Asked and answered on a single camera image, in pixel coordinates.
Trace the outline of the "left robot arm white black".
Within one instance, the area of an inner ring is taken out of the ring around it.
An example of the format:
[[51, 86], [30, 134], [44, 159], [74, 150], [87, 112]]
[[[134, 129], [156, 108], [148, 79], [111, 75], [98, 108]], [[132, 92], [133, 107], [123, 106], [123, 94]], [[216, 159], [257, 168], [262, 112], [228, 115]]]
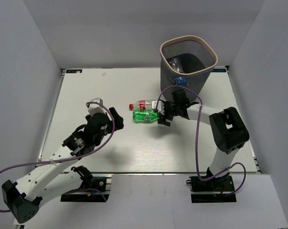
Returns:
[[114, 107], [107, 110], [89, 108], [87, 123], [78, 126], [53, 153], [27, 175], [2, 186], [3, 201], [18, 223], [33, 218], [50, 200], [74, 189], [88, 190], [92, 175], [84, 166], [75, 167], [63, 177], [59, 175], [102, 144], [105, 136], [124, 127], [123, 118]]

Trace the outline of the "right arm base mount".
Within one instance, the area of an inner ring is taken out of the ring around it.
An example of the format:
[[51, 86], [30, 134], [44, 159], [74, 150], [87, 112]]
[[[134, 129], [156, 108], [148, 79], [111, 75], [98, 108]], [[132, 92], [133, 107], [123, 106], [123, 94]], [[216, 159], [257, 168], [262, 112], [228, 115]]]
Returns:
[[186, 184], [190, 186], [192, 203], [234, 203], [237, 201], [234, 182], [230, 175], [225, 178], [213, 178], [201, 181], [198, 177], [189, 177]]

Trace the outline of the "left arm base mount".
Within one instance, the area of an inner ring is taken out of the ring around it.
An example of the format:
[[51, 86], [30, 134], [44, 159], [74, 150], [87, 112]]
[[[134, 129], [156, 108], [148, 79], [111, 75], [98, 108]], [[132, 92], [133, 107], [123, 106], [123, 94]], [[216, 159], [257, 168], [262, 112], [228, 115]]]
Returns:
[[111, 190], [111, 176], [93, 176], [91, 183], [82, 185], [78, 192], [61, 195], [61, 202], [104, 203], [108, 200]]

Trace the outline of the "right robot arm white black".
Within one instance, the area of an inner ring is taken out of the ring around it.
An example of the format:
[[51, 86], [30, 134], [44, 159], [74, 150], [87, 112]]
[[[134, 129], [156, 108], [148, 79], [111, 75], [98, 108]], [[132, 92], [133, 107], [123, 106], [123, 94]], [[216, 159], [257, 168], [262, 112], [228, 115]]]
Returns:
[[[195, 129], [195, 166], [198, 178], [206, 182], [212, 190], [218, 190], [224, 184], [224, 179], [229, 175], [230, 169], [238, 165], [234, 162], [237, 152], [249, 141], [249, 132], [238, 112], [234, 107], [217, 109], [204, 105], [201, 97], [197, 101], [190, 101], [186, 96], [189, 90], [178, 86], [172, 92], [173, 101], [163, 101], [163, 109], [159, 111], [158, 123], [170, 126], [174, 117], [179, 116], [187, 120], [196, 121]], [[210, 126], [216, 152], [211, 165], [203, 177], [199, 173], [199, 131], [200, 124]]]

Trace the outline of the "clear bottle blue label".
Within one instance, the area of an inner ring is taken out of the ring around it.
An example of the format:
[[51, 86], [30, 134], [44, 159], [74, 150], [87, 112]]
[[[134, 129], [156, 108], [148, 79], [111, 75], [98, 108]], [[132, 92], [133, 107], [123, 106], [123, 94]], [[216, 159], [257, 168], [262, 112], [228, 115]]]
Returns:
[[174, 76], [172, 78], [172, 85], [179, 85], [183, 87], [188, 87], [189, 86], [189, 79], [186, 77], [182, 76]]

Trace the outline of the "green bottle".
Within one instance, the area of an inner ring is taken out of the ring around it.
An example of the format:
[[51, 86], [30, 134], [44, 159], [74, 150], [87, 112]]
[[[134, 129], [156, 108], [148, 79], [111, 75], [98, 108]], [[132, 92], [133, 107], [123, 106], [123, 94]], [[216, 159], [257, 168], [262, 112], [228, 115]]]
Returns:
[[135, 110], [133, 111], [133, 120], [139, 123], [152, 123], [160, 117], [154, 110]]

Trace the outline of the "clear bottle red cap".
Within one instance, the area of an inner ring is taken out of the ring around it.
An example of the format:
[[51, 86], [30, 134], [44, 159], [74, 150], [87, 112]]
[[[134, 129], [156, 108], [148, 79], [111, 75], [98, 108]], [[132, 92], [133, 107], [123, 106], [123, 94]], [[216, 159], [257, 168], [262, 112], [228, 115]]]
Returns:
[[156, 100], [139, 100], [134, 104], [129, 104], [129, 110], [154, 110], [156, 108]]

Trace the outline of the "clear bottle yellow label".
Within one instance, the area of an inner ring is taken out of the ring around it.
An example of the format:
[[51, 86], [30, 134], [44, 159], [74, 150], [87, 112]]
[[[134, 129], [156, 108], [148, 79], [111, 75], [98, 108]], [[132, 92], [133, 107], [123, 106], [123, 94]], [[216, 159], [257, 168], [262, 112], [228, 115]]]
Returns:
[[182, 68], [182, 64], [181, 64], [179, 58], [177, 58], [177, 57], [170, 58], [168, 60], [168, 63], [170, 64], [172, 69], [175, 70], [176, 72], [185, 73], [183, 68]]

